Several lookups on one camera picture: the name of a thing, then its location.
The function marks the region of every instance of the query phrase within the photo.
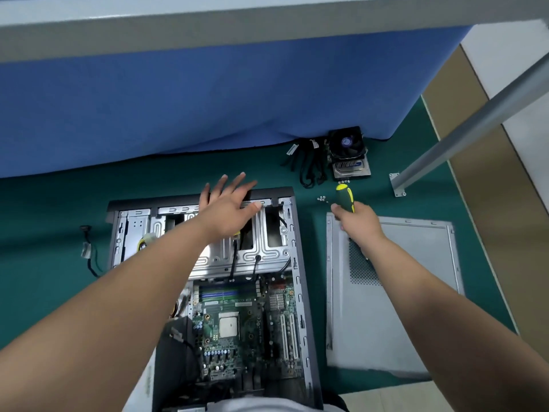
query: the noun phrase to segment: person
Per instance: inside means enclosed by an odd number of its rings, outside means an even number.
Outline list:
[[[256,185],[202,191],[199,214],[120,264],[0,352],[0,410],[120,411],[202,250],[260,209],[240,208]],[[549,410],[549,366],[498,321],[383,234],[374,211],[337,205],[342,228],[374,264],[423,363],[456,411]],[[298,411],[287,399],[231,399],[218,411]]]

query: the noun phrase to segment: hand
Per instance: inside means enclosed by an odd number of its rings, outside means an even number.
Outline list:
[[[341,221],[341,229],[351,237],[361,249],[368,248],[386,239],[379,218],[367,205],[355,201],[355,212],[349,213],[337,204],[332,204],[332,212]]]
[[[208,243],[234,235],[261,209],[260,202],[240,208],[248,191],[257,184],[257,181],[252,181],[238,187],[245,177],[246,174],[242,172],[223,189],[227,182],[227,175],[223,175],[211,193],[209,183],[202,190],[198,204],[199,214],[195,219],[202,224]]]

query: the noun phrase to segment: ventilation holes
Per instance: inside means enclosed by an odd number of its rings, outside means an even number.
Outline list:
[[[366,260],[360,247],[352,240],[349,240],[349,268],[352,284],[382,286],[374,266],[369,260]]]

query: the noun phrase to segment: green and yellow screwdriver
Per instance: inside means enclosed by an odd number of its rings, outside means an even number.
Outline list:
[[[339,184],[335,187],[335,193],[337,195],[337,203],[344,210],[349,211],[350,213],[355,212],[355,199],[353,198],[353,192],[344,183]]]

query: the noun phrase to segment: forearm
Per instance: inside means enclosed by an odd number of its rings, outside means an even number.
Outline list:
[[[175,228],[0,352],[0,409],[121,410],[208,243],[198,227]]]
[[[547,407],[549,369],[520,338],[388,239],[366,246],[365,252],[410,340],[455,410]]]

